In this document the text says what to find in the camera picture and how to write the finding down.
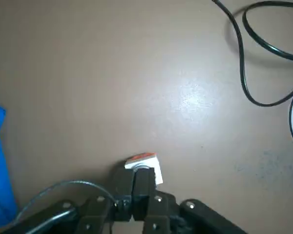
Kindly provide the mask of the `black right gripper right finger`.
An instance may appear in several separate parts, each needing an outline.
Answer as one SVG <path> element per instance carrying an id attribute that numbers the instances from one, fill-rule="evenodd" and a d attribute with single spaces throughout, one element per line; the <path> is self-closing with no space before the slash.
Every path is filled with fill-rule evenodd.
<path id="1" fill-rule="evenodd" d="M 158 191 L 153 168 L 135 172 L 134 220 L 144 222 L 144 234 L 246 233 L 200 200 L 178 204 L 174 195 Z"/>

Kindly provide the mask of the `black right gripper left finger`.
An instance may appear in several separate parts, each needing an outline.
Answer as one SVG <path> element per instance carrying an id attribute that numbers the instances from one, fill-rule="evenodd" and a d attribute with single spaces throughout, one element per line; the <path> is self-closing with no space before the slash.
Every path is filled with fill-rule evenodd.
<path id="1" fill-rule="evenodd" d="M 21 220 L 21 216 L 40 197 L 48 192 L 70 184 L 82 184 L 99 190 L 102 195 L 89 198 L 77 206 L 73 201 L 60 200 L 49 207 Z M 117 211 L 119 201 L 116 195 L 103 186 L 83 180 L 62 181 L 54 184 L 35 196 L 18 214 L 13 225 L 3 231 L 4 234 L 46 234 L 53 228 L 57 233 L 64 231 L 71 234 L 100 234 L 111 212 Z"/>

